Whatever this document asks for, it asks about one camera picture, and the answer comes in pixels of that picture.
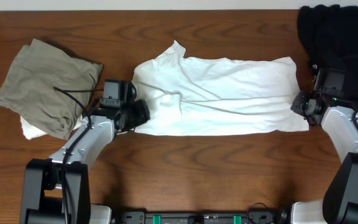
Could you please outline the white printed t-shirt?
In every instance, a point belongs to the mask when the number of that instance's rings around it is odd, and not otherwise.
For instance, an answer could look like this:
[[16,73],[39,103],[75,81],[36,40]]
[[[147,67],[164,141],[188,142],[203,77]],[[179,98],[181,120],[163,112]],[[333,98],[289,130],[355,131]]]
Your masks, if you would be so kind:
[[272,131],[307,131],[291,110],[299,93],[296,64],[185,57],[174,42],[138,65],[132,83],[150,119],[135,132],[154,136],[230,136]]

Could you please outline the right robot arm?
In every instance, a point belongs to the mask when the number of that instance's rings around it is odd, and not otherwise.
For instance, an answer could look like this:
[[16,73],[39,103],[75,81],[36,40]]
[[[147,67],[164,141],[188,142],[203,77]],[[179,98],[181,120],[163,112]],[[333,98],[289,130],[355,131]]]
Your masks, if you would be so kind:
[[323,199],[291,206],[290,223],[358,223],[358,112],[344,98],[345,76],[341,70],[321,68],[313,90],[301,90],[293,100],[292,111],[328,134],[341,166]]

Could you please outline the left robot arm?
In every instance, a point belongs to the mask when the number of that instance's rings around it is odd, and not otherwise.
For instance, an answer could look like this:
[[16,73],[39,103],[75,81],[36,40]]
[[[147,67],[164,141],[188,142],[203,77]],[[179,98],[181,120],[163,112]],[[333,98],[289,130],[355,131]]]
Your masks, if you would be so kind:
[[26,165],[20,223],[115,223],[112,209],[90,202],[88,173],[119,133],[146,123],[150,112],[135,85],[106,80],[102,97],[77,132],[47,159]]

